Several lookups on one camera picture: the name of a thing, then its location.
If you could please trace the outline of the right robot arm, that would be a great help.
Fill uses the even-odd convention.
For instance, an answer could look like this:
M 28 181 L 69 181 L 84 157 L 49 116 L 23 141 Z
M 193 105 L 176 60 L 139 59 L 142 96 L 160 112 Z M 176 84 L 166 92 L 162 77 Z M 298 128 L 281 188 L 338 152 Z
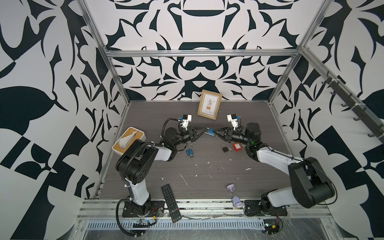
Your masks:
M 291 205 L 309 209 L 337 195 L 333 182 L 317 159 L 296 158 L 274 150 L 262 141 L 259 124 L 249 123 L 243 131 L 228 127 L 214 129 L 213 132 L 225 142 L 243 144 L 251 159 L 272 166 L 289 176 L 290 187 L 262 195 L 259 203 L 262 211 Z

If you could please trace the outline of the small black padlock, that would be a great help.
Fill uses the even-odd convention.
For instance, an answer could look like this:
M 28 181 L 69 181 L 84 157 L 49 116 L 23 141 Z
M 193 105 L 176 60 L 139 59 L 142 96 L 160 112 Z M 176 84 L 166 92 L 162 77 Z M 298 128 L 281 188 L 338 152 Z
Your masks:
M 228 147 L 227 145 L 222 145 L 222 150 L 224 153 L 227 153 L 227 152 L 231 152 L 232 149 L 230 147 Z

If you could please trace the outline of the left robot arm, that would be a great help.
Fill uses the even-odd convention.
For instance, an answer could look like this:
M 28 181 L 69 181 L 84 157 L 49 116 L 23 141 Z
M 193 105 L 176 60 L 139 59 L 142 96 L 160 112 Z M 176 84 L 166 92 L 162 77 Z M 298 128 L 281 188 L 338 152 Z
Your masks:
M 143 216 L 150 212 L 151 195 L 147 190 L 145 178 L 155 161 L 169 162 L 180 151 L 179 145 L 191 144 L 208 131 L 207 128 L 190 125 L 191 115 L 180 119 L 168 118 L 163 124 L 159 143 L 135 140 L 116 163 L 130 197 L 124 199 L 128 216 Z

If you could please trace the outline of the red padlock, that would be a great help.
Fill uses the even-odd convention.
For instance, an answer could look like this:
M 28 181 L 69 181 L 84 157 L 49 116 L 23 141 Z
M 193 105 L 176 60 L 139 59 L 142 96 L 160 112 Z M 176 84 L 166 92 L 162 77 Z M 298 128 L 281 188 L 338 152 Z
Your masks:
M 242 145 L 239 144 L 239 143 L 234 143 L 234 144 L 233 144 L 233 147 L 234 147 L 234 149 L 235 149 L 236 152 L 238 152 L 238 151 L 240 151 L 240 150 L 243 149 Z

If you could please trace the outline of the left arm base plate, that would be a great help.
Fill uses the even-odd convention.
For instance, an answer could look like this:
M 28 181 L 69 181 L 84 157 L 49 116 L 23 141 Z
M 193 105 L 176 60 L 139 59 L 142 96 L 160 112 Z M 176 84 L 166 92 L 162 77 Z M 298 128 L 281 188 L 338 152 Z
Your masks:
M 126 202 L 124 205 L 122 217 L 152 217 L 153 215 L 163 214 L 164 208 L 164 201 L 147 201 L 143 206 L 140 206 L 134 202 Z

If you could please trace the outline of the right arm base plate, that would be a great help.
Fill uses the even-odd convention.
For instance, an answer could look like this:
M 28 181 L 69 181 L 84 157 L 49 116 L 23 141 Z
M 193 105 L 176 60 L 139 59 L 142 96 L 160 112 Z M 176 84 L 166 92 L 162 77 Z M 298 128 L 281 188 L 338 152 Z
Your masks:
M 286 207 L 273 207 L 266 200 L 245 200 L 245 215 L 247 217 L 254 216 L 275 216 L 275 217 L 286 217 L 288 211 Z

